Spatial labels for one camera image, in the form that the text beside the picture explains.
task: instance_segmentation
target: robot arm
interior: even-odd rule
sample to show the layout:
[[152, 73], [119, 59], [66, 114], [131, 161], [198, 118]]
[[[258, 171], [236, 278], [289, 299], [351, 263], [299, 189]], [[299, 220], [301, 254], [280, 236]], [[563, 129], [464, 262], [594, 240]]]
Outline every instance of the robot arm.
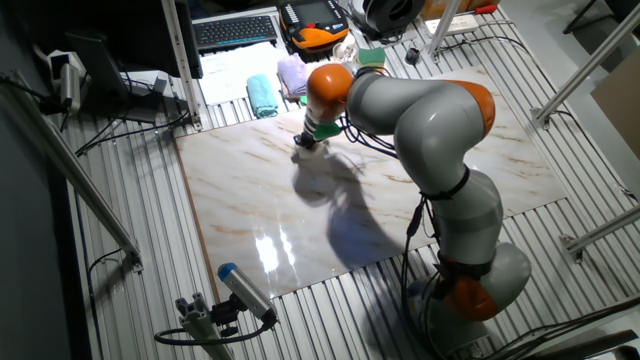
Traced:
[[345, 109], [356, 127], [393, 134], [398, 160], [434, 208], [445, 270], [434, 299], [466, 321], [495, 316], [520, 294], [531, 267], [513, 245], [496, 246], [500, 195], [487, 175], [463, 161], [493, 125], [491, 94], [468, 82], [350, 70], [330, 64], [311, 74], [305, 130], [296, 142], [311, 149], [322, 140], [314, 137], [315, 128], [333, 123]]

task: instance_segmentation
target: orange device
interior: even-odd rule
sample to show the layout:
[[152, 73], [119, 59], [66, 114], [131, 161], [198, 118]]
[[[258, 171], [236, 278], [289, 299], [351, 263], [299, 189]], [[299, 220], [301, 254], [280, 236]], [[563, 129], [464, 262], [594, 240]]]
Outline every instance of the orange device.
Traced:
[[280, 25], [287, 40], [306, 52], [328, 50], [349, 34], [347, 17], [332, 0], [284, 3]]

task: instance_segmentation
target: vertical pole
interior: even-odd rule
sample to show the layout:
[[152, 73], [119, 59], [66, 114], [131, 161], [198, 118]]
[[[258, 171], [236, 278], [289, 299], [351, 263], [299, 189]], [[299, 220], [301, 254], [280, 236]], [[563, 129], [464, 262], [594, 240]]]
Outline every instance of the vertical pole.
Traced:
[[176, 56], [176, 62], [178, 63], [180, 80], [182, 81], [182, 87], [184, 88], [184, 93], [187, 98], [189, 115], [191, 115], [194, 128], [200, 131], [202, 130], [200, 110], [198, 109], [196, 94], [193, 90], [193, 79], [191, 78], [191, 69], [189, 69], [187, 51], [184, 48], [184, 41], [182, 40], [182, 31], [180, 30], [180, 21], [178, 20], [175, 0], [162, 0], [162, 8], [164, 9], [164, 17], [167, 20], [173, 52]]
[[462, 0], [449, 0], [447, 8], [444, 10], [444, 14], [442, 14], [442, 18], [440, 18], [436, 33], [433, 35], [433, 39], [429, 45], [429, 54], [431, 54], [431, 60], [435, 63], [439, 61], [438, 53], [440, 44], [442, 44], [442, 40], [449, 30], [451, 21], [453, 21], [453, 17], [456, 15], [456, 11], [458, 10], [458, 7], [460, 7], [461, 2]]
[[533, 115], [535, 120], [540, 122], [546, 122], [549, 115], [558, 109], [558, 106], [562, 104], [571, 95], [575, 89], [582, 84], [584, 79], [589, 76], [598, 65], [600, 65], [611, 52], [620, 45], [625, 36], [631, 33], [638, 24], [640, 24], [640, 4], [627, 16], [626, 19], [609, 35], [609, 37], [596, 49], [591, 55], [589, 61], [582, 66], [578, 71], [571, 76], [571, 78], [553, 95], [549, 102], [540, 110], [535, 109]]

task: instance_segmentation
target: purple cloth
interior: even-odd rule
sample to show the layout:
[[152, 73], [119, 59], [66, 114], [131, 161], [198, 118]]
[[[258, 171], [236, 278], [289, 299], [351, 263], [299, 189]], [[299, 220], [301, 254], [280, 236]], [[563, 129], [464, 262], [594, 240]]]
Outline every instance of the purple cloth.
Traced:
[[300, 59], [298, 53], [278, 61], [278, 76], [282, 79], [287, 90], [292, 95], [300, 96], [307, 93], [306, 64]]

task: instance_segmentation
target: teal towel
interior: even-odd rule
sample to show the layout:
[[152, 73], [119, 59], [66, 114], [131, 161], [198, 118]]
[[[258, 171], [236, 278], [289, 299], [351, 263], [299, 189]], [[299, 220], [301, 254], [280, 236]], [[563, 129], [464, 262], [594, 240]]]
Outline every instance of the teal towel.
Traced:
[[258, 119], [278, 115], [278, 103], [266, 75], [253, 75], [247, 79], [247, 92], [251, 109]]

